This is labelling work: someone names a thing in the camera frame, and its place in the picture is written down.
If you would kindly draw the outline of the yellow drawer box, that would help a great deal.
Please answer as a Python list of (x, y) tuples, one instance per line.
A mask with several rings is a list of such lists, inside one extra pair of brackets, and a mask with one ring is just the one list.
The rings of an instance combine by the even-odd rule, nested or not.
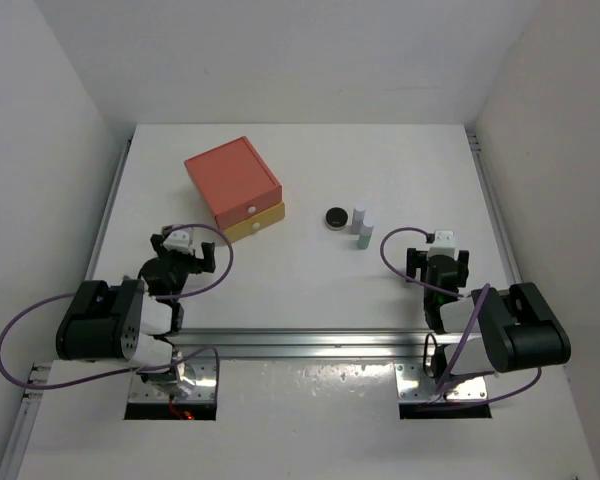
[(271, 208), (254, 214), (249, 218), (240, 221), (228, 228), (224, 229), (225, 236), (231, 243), (235, 243), (241, 239), (254, 235), (261, 230), (270, 227), (271, 225), (280, 222), (286, 214), (286, 205), (280, 202)]

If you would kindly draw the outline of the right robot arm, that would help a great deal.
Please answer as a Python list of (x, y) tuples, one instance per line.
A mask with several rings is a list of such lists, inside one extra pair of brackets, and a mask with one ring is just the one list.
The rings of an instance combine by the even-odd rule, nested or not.
[(434, 336), (460, 335), (456, 343), (434, 343), (433, 354), (425, 361), (425, 372), (434, 380), (472, 378), (569, 361), (569, 336), (534, 283), (518, 283), (505, 290), (491, 287), (484, 299), (480, 295), (479, 289), (465, 298), (424, 291), (425, 321)]

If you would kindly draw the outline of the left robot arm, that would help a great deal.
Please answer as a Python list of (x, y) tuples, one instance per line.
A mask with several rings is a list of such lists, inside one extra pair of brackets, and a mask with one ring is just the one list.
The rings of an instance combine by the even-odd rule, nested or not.
[(154, 234), (150, 243), (155, 256), (147, 260), (136, 277), (125, 276), (119, 285), (101, 280), (81, 283), (56, 334), (56, 351), (63, 360), (119, 361), (134, 369), (156, 366), (139, 373), (143, 383), (172, 399), (192, 393), (195, 382), (167, 337), (178, 333), (184, 309), (175, 298), (188, 277), (213, 273), (215, 244), (200, 244), (196, 255), (193, 230)]

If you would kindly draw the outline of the green white-capped tube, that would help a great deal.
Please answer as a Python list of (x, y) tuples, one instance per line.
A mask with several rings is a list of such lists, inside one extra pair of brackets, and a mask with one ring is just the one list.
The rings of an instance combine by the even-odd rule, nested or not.
[(369, 247), (373, 234), (375, 222), (372, 217), (364, 218), (360, 224), (359, 234), (357, 239), (357, 247), (365, 250)]

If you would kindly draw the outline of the orange drawer box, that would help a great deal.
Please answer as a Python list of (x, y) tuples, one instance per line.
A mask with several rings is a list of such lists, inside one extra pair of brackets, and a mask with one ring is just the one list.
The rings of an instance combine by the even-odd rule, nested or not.
[(281, 183), (245, 136), (185, 160), (184, 167), (221, 229), (283, 202)]

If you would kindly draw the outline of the lilac white-capped tube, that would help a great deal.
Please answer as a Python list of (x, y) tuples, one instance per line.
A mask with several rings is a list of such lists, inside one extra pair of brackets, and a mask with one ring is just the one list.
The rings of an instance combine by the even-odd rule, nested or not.
[(351, 217), (350, 232), (354, 235), (359, 235), (366, 214), (366, 204), (358, 202), (354, 205)]

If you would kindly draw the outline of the black round compact jar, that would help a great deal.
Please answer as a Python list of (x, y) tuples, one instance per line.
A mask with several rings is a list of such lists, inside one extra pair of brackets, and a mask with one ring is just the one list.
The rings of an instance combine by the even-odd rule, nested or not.
[(325, 224), (334, 231), (343, 230), (347, 226), (348, 220), (348, 212), (341, 207), (329, 208), (325, 213)]

